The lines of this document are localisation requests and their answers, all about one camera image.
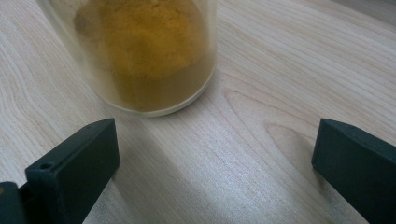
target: table surface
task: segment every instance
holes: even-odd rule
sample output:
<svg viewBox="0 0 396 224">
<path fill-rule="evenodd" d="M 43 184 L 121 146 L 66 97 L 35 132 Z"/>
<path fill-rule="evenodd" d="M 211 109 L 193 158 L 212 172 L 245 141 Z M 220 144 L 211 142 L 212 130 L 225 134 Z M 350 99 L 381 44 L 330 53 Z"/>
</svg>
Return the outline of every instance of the table surface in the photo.
<svg viewBox="0 0 396 224">
<path fill-rule="evenodd" d="M 0 181 L 116 118 L 120 169 L 84 223 L 364 223 L 313 171 L 321 118 L 396 145 L 396 3 L 219 0 L 218 64 L 192 105 L 107 107 L 33 0 L 0 1 Z"/>
</svg>

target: glass jar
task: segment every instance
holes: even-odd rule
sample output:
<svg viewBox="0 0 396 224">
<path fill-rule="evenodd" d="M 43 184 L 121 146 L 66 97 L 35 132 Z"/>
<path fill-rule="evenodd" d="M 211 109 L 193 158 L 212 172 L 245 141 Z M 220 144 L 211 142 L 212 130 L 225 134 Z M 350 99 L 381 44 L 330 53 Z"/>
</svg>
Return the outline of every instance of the glass jar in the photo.
<svg viewBox="0 0 396 224">
<path fill-rule="evenodd" d="M 216 64 L 216 0 L 36 0 L 107 103 L 160 116 L 196 99 Z"/>
</svg>

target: black plastic clip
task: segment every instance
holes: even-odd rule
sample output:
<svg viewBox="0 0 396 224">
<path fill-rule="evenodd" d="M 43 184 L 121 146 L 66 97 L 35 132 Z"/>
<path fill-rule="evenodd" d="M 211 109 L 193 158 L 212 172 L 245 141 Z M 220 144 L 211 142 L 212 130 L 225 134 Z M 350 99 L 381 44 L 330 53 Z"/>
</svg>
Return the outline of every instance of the black plastic clip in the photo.
<svg viewBox="0 0 396 224">
<path fill-rule="evenodd" d="M 396 147 L 323 119 L 312 164 L 367 221 L 396 224 Z"/>
<path fill-rule="evenodd" d="M 26 168 L 20 189 L 0 183 L 0 223 L 82 223 L 119 166 L 114 119 L 87 125 Z"/>
</svg>

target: light wood surface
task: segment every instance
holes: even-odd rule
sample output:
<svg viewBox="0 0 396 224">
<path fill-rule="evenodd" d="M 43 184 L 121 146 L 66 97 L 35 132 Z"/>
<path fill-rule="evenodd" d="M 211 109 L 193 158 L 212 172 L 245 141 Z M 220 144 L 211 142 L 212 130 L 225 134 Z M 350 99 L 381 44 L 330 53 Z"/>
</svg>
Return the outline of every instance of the light wood surface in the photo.
<svg viewBox="0 0 396 224">
<path fill-rule="evenodd" d="M 0 182 L 116 118 L 120 169 L 85 223 L 365 223 L 310 164 L 320 118 L 396 145 L 396 2 L 219 0 L 209 88 L 136 118 L 84 83 L 33 0 L 0 1 Z"/>
</svg>

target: wood grain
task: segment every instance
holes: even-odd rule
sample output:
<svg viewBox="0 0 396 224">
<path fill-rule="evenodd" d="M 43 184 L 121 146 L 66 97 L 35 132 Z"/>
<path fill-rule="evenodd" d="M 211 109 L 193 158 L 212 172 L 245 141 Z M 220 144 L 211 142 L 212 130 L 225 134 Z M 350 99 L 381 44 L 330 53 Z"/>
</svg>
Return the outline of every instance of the wood grain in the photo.
<svg viewBox="0 0 396 224">
<path fill-rule="evenodd" d="M 396 145 L 394 1 L 219 0 L 206 92 L 165 117 L 104 105 L 33 0 L 0 1 L 0 181 L 114 117 L 121 167 L 85 223 L 365 223 L 312 170 L 320 118 Z"/>
</svg>

